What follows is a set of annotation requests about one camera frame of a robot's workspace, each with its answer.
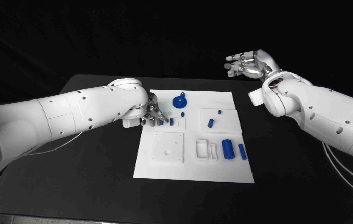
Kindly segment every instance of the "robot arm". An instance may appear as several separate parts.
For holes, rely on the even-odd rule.
[[[108,86],[0,105],[0,171],[44,143],[118,119],[124,127],[135,126],[141,117],[157,117],[168,123],[157,98],[137,79],[118,79]]]
[[[321,142],[353,155],[353,98],[284,72],[263,50],[226,57],[227,76],[259,78],[262,87],[249,93],[255,106],[291,117],[301,129]]]

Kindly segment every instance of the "cable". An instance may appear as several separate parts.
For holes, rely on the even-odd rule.
[[[56,149],[59,149],[60,147],[63,147],[65,145],[67,145],[67,144],[76,139],[76,137],[78,137],[80,134],[82,134],[82,132],[73,137],[73,139],[70,139],[62,146],[56,147],[55,149],[50,149],[50,150],[47,150],[47,151],[43,151],[43,152],[39,152],[39,153],[34,153],[34,154],[26,154],[26,156],[29,156],[29,155],[36,155],[36,154],[44,154],[44,153],[47,153],[47,152],[50,152],[50,151],[55,151]]]
[[[340,162],[338,159],[335,158],[335,156],[334,156],[334,154],[333,154],[333,151],[331,151],[328,145],[325,145],[325,147],[327,147],[327,149],[328,149],[328,151],[330,151],[330,154],[331,154],[331,156],[333,156],[335,162],[337,162],[338,165],[341,166],[341,168],[343,168],[343,169],[353,175],[353,172],[344,167],[344,165],[341,164],[341,162]]]
[[[325,150],[327,158],[328,158],[328,160],[330,160],[330,162],[331,162],[331,165],[333,165],[333,167],[334,167],[337,173],[340,174],[340,177],[344,179],[344,181],[348,183],[350,187],[353,188],[351,183],[347,181],[346,177],[343,176],[343,174],[340,173],[338,169],[335,168],[335,166],[334,166],[334,164],[333,164],[333,160],[331,160],[331,158],[330,158],[330,156],[328,156],[327,149],[325,149],[325,144],[324,144],[324,143],[323,143],[323,147],[324,147],[324,150]]]

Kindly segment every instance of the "screw hole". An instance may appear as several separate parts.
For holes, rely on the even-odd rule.
[[[338,127],[335,133],[340,134],[343,132],[343,127]]]

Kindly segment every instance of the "white mat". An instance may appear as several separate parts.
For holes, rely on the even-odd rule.
[[[150,127],[148,123],[144,125],[134,167],[134,178],[253,183],[249,155],[248,159],[242,160],[238,148],[238,145],[243,144],[242,134],[213,134],[209,131],[207,133],[201,131],[201,109],[233,110],[232,93],[184,90],[151,90],[151,92],[157,95],[158,107],[168,119],[181,118],[180,113],[184,112],[186,129],[171,130],[170,127],[173,126],[170,126],[170,124],[161,126],[154,125],[154,127]],[[187,105],[184,108],[178,109],[173,106],[171,101],[181,92],[186,94]],[[178,162],[173,163],[173,160],[168,162],[153,160],[153,156],[155,155],[155,141],[158,138],[155,132],[183,134],[181,164]],[[207,146],[210,143],[216,144],[216,161],[210,159],[200,161],[196,159],[196,139],[204,139]],[[223,156],[222,140],[225,139],[232,141],[235,152],[235,159],[232,160],[226,160]]]

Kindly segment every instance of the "black table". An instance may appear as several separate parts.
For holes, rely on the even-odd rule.
[[[76,75],[62,93],[116,76]],[[50,153],[26,156],[0,177],[0,213],[128,223],[353,221],[353,190],[321,143],[288,117],[252,106],[258,81],[138,78],[150,89],[230,91],[255,184],[132,178],[142,128],[122,121],[82,133]],[[47,143],[55,148],[72,138]],[[351,156],[334,151],[346,161]]]

